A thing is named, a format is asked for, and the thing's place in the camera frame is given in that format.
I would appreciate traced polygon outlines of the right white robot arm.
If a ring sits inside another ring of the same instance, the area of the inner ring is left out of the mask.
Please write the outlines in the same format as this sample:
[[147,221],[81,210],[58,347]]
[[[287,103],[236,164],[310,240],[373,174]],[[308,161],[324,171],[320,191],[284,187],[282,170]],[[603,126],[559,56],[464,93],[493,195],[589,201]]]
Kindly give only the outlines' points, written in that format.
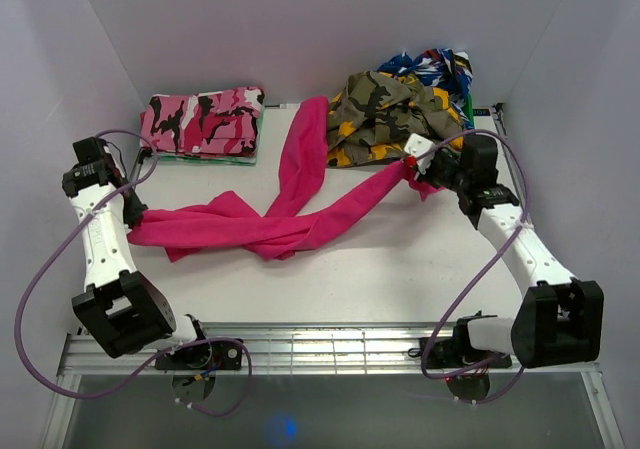
[[513,317],[478,312],[456,321],[451,337],[423,351],[428,368],[474,366],[513,356],[526,368],[591,362],[600,353],[604,293],[546,248],[517,196],[498,180],[498,145],[480,131],[459,152],[413,134],[404,151],[419,182],[458,197],[461,212],[496,250],[522,295]]

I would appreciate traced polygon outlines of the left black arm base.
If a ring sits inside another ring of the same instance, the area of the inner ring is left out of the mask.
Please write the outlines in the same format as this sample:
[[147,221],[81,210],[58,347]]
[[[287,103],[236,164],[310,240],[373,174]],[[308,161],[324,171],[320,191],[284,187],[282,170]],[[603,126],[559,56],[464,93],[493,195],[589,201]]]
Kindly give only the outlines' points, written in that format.
[[199,403],[212,394],[218,372],[242,368],[242,351],[229,341],[210,342],[163,355],[154,368],[173,374],[172,390],[177,398]]

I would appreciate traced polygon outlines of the magenta pink trousers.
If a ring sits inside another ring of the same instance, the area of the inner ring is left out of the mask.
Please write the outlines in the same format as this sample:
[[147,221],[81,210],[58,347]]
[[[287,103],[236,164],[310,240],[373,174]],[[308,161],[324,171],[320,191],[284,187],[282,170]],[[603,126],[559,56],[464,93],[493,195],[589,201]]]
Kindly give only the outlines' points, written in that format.
[[401,181],[422,199],[435,193],[432,186],[415,182],[406,163],[394,162],[326,208],[301,214],[324,183],[328,105],[328,99],[319,96],[297,110],[281,152],[279,192],[265,214],[226,191],[204,205],[146,211],[142,223],[129,233],[129,243],[161,247],[172,262],[201,249],[236,247],[264,260],[284,260],[346,233]]

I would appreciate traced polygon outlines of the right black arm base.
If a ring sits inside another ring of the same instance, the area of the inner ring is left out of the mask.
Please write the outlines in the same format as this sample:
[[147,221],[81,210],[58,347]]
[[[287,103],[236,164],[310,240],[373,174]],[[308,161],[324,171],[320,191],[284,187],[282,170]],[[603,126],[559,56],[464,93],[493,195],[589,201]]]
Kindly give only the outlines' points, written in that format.
[[453,337],[435,343],[426,356],[425,368],[444,370],[443,378],[455,401],[477,404],[489,396],[491,369],[509,369],[509,355],[495,355],[490,351],[459,347]]

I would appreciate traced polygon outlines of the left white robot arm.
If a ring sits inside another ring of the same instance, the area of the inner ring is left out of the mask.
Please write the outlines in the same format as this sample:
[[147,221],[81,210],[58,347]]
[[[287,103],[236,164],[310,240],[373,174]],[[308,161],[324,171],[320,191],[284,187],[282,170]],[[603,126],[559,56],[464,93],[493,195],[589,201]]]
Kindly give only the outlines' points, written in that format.
[[167,298],[135,266],[128,231],[147,206],[128,183],[107,142],[90,137],[73,144],[78,162],[63,175],[62,189],[79,222],[86,274],[72,299],[74,314],[112,358],[143,348],[177,347],[190,368],[205,366],[212,345],[193,316],[176,315]]

